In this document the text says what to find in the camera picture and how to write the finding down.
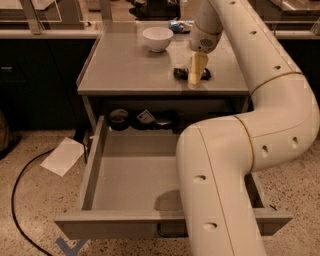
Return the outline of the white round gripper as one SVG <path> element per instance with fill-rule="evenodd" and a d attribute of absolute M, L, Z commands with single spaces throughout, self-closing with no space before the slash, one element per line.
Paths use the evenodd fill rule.
<path fill-rule="evenodd" d="M 188 81 L 196 85 L 201 80 L 201 76 L 208 63 L 208 55 L 215 50 L 222 36 L 222 30 L 217 28 L 211 30 L 202 28 L 194 23 L 190 31 L 190 48 L 197 51 L 191 58 L 191 67 L 189 71 Z"/>

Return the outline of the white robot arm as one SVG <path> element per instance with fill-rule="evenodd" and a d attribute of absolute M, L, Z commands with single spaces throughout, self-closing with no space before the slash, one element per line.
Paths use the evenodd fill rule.
<path fill-rule="evenodd" d="M 187 127 L 176 148 L 193 256 L 266 256 L 244 178 L 304 153 L 319 107 L 299 67 L 248 0 L 202 0 L 191 44 L 227 36 L 254 109 Z"/>

